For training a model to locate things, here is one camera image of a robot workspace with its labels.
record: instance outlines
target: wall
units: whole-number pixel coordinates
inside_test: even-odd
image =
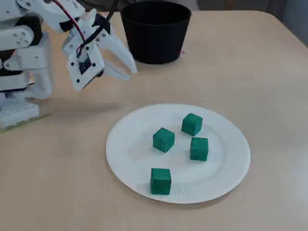
[[[284,23],[308,46],[308,0],[288,0]]]

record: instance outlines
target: wooden table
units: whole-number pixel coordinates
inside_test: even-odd
[[[112,23],[120,38],[119,14]],[[308,50],[273,16],[195,12],[174,63],[138,64],[73,91],[49,30],[52,116],[0,135],[1,231],[304,231],[308,227]],[[115,60],[106,54],[106,58]],[[189,103],[232,121],[252,163],[231,193],[197,205],[144,198],[111,172],[105,142],[122,116],[153,103]]]

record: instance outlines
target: paper plate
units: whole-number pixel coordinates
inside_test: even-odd
[[[183,118],[194,113],[203,118],[196,137],[208,138],[205,162],[190,160],[191,136],[181,132]],[[160,128],[175,133],[167,153],[153,148]],[[250,149],[241,131],[229,120],[205,108],[183,104],[157,104],[123,117],[111,130],[106,154],[114,174],[135,192],[163,202],[193,204],[218,198],[234,189],[250,165]],[[170,195],[152,195],[151,168],[169,168]]]

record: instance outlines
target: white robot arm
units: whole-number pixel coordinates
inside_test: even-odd
[[[69,31],[62,51],[68,56],[75,90],[102,74],[129,79],[103,59],[99,48],[110,49],[133,74],[137,72],[132,55],[108,19],[96,10],[85,14],[76,0],[0,0],[0,5],[0,128],[38,116],[38,107],[25,99],[46,99],[52,94],[52,47],[49,35],[41,30],[43,21],[58,33]],[[34,76],[31,84],[30,74]]]

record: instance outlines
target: black container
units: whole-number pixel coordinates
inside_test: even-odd
[[[192,12],[168,1],[141,1],[124,8],[121,17],[134,58],[166,64],[181,53]]]

